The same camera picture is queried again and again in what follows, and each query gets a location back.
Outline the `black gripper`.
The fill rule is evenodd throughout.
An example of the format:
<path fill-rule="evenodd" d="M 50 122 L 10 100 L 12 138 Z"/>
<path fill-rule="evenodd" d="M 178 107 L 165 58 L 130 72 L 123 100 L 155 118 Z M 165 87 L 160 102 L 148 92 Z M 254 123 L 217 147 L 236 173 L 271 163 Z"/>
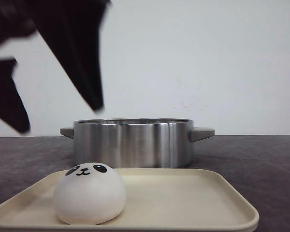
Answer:
<path fill-rule="evenodd" d="M 0 45 L 38 31 L 93 111 L 103 108 L 99 27 L 108 0 L 0 0 Z"/>

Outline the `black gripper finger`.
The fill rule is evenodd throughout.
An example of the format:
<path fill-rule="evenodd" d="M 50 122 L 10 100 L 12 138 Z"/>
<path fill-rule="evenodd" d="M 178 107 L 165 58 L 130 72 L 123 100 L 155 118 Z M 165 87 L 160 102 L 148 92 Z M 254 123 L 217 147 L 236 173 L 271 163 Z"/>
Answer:
<path fill-rule="evenodd" d="M 29 117 L 12 78 L 15 66 L 14 58 L 0 59 L 0 119 L 18 133 L 27 133 Z"/>

